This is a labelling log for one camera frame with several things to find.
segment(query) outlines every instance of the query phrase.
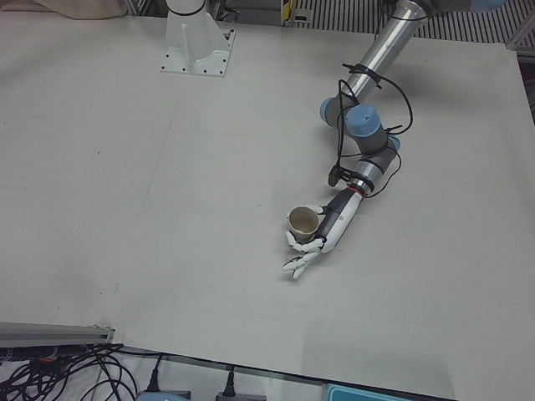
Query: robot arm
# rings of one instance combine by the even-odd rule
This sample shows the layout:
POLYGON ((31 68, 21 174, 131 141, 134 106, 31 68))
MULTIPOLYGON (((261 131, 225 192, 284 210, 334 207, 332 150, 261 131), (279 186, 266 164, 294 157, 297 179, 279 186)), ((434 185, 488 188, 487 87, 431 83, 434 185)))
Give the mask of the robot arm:
POLYGON ((351 74, 344 96, 326 99, 320 107, 322 120, 338 128, 344 124, 348 137, 357 142, 362 157, 354 170, 336 165, 329 173, 329 185, 335 186, 341 178, 348 187, 340 191, 327 206, 318 208, 324 220, 306 242, 291 232, 286 232, 288 244, 303 255, 296 256, 283 266, 292 271, 293 278, 303 274, 304 269, 321 253, 332 251, 352 221, 360 201, 374 192, 379 181, 398 155, 400 142, 385 130, 372 106, 363 101, 372 88, 378 85, 383 75, 409 42, 416 30, 433 13, 442 11, 491 11, 505 0, 398 0, 394 14, 381 35, 374 41, 359 66, 366 74, 351 74))

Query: metal grating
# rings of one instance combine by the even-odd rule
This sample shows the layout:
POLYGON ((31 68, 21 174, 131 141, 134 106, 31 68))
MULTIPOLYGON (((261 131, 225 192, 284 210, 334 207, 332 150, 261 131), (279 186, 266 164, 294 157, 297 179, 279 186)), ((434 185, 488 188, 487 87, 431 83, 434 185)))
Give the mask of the metal grating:
MULTIPOLYGON (((296 0, 294 7, 296 15, 308 16, 312 12, 307 21, 294 19, 296 28, 374 33, 380 24, 378 0, 296 0)), ((416 37, 506 43, 534 10, 535 0, 509 0, 490 13, 440 13, 421 27, 416 37)), ((525 46, 534 48, 535 32, 531 31, 524 40, 525 46)))

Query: blue tray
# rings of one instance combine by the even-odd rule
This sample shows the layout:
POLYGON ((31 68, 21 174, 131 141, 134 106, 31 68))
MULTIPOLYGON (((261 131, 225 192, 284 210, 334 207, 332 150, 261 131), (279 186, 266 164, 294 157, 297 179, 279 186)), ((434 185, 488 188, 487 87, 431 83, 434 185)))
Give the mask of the blue tray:
POLYGON ((407 399, 336 384, 327 384, 325 386, 324 401, 407 401, 407 399))

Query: blue joint cap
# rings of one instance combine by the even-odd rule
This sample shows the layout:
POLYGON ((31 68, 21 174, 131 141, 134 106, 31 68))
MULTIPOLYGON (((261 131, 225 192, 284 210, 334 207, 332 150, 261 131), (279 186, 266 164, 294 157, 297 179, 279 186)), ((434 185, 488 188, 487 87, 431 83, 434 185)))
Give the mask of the blue joint cap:
POLYGON ((471 0, 473 13, 485 13, 501 7, 506 0, 471 0))
POLYGON ((398 140, 395 136, 393 135, 388 135, 388 137, 390 138, 390 140, 392 141, 392 143, 394 144, 395 146, 395 150, 398 151, 400 150, 400 147, 401 147, 401 142, 400 140, 398 140))
POLYGON ((327 104, 334 99, 334 98, 326 98, 323 103, 321 103, 321 106, 319 107, 319 116, 324 121, 325 124, 327 124, 327 117, 325 117, 325 112, 327 111, 327 104))
POLYGON ((351 136, 367 138, 381 128, 381 120, 372 106, 359 104, 345 115, 345 125, 351 136))

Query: white tabletop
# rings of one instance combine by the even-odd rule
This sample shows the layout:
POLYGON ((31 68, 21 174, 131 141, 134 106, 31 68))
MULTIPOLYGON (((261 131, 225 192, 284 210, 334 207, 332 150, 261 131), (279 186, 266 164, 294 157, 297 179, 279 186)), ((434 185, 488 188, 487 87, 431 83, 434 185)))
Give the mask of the white tabletop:
MULTIPOLYGON (((534 399, 535 131, 514 53, 409 44, 390 71, 415 110, 403 168, 293 282, 284 215, 336 192, 318 107, 373 38, 239 25, 214 79, 161 74, 165 25, 0 13, 0 321, 534 399)), ((406 119, 393 90, 370 102, 406 119)))

